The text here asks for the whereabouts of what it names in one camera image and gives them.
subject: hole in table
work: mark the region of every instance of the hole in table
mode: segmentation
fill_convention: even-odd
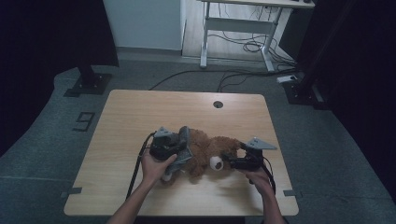
[[[215,108],[222,108],[223,107],[223,103],[220,101],[215,101],[215,103],[213,103],[213,106]]]

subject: wrist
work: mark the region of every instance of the wrist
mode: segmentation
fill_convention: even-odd
[[[150,189],[152,189],[153,187],[154,187],[154,185],[155,185],[155,183],[156,183],[157,181],[153,181],[153,180],[149,180],[149,179],[145,179],[145,178],[143,178],[143,180],[142,180],[142,182],[140,183],[140,187],[141,188],[143,188],[143,189],[148,189],[148,190],[150,190]]]

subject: brown teddy bear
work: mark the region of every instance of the brown teddy bear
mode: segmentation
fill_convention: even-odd
[[[241,142],[234,138],[217,136],[209,138],[200,130],[190,129],[190,151],[192,158],[182,167],[191,178],[200,177],[209,165],[213,170],[230,170],[230,163],[221,158],[222,154],[236,157],[236,151],[241,148]],[[180,171],[172,173],[171,176],[162,178],[166,185],[172,185],[177,179]]]

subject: floor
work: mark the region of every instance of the floor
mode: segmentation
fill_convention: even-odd
[[[119,68],[94,67],[96,72],[113,75],[103,95],[78,98],[64,97],[78,79],[78,70],[58,75],[55,91],[40,116],[0,158],[0,223],[106,223],[108,217],[68,217],[64,205],[107,96],[115,89],[148,90],[183,71],[196,72],[168,79],[154,90],[213,92],[224,74],[215,71],[260,70],[256,63],[212,62],[217,64],[200,70],[198,63],[180,56],[123,54]],[[297,216],[287,217],[288,221],[394,223],[396,205],[343,125],[331,111],[290,105],[276,83],[280,76],[233,77],[224,84],[237,85],[223,91],[265,97],[300,209]],[[73,131],[81,112],[95,113],[85,133]],[[261,220],[180,218],[175,222],[163,218],[161,223],[258,224]]]

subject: standing desk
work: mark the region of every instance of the standing desk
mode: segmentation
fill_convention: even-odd
[[[214,107],[222,102],[222,108]],[[177,133],[187,125],[209,137],[247,142],[257,136],[276,147],[264,150],[272,163],[276,198],[284,216],[298,213],[288,171],[262,95],[177,91],[112,91],[98,121],[64,212],[69,216],[111,216],[125,201],[136,158],[146,137],[161,126]],[[245,155],[243,150],[238,156]],[[141,182],[139,173],[134,189]],[[206,169],[200,179],[181,173],[172,186],[159,181],[139,216],[245,217],[262,215],[262,198],[238,171]]]
[[[207,61],[207,32],[209,30],[215,31],[229,31],[239,33],[252,33],[260,35],[268,35],[265,44],[261,50],[262,57],[264,58],[265,65],[269,72],[274,72],[275,69],[271,62],[271,55],[269,48],[271,46],[272,39],[274,37],[276,27],[282,13],[282,8],[313,8],[315,4],[311,1],[305,3],[303,0],[298,2],[292,0],[200,0],[207,3],[206,14],[205,14],[205,26],[204,26],[204,42],[201,49],[201,63],[202,68],[206,68]],[[209,16],[210,3],[226,3],[226,4],[239,4],[239,5],[254,5],[264,7],[278,7],[276,17],[273,21],[248,21],[248,20],[236,20],[236,19],[225,19],[225,18],[212,18]]]

